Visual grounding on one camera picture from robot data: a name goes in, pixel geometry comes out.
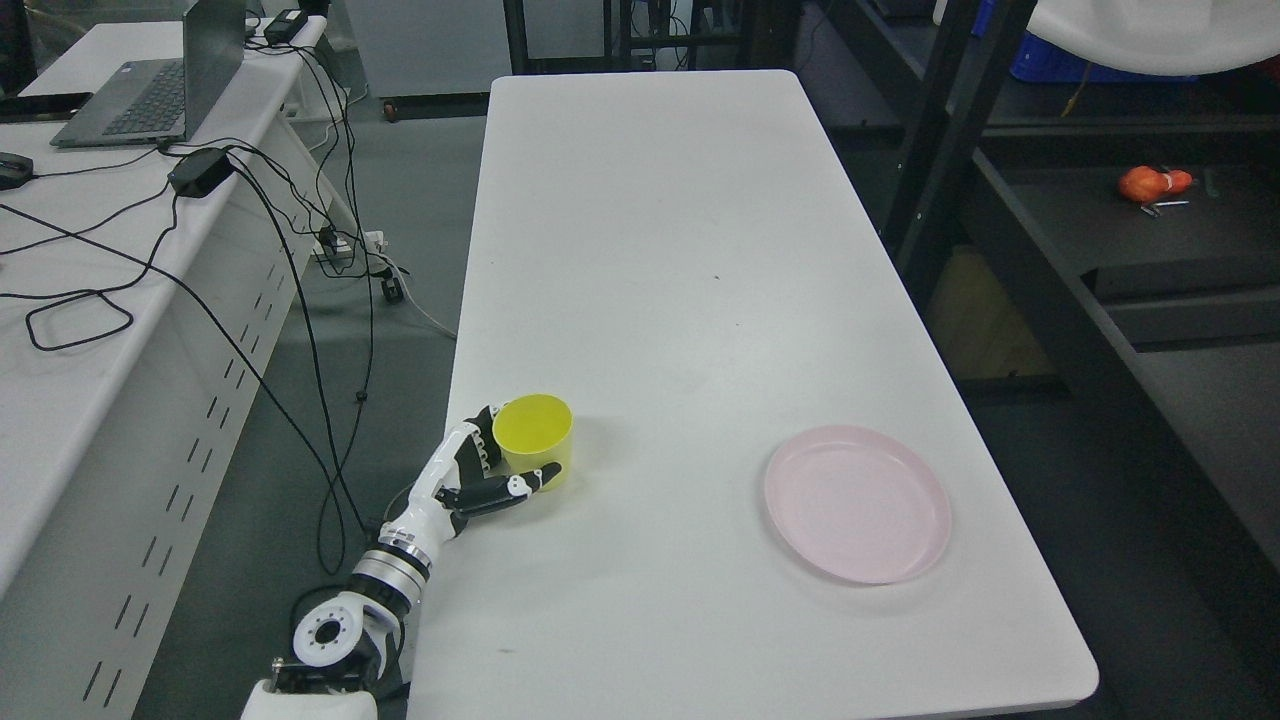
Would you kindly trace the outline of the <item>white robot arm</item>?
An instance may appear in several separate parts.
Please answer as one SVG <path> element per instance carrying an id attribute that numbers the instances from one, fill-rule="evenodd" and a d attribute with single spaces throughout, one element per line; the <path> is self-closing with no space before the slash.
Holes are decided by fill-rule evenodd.
<path id="1" fill-rule="evenodd" d="M 468 521 L 530 500 L 570 469 L 573 414 L 553 395 L 483 407 L 453 425 L 342 588 L 296 621 L 291 652 L 253 687 L 244 719 L 375 719 L 401 691 L 406 621 L 444 544 Z"/>

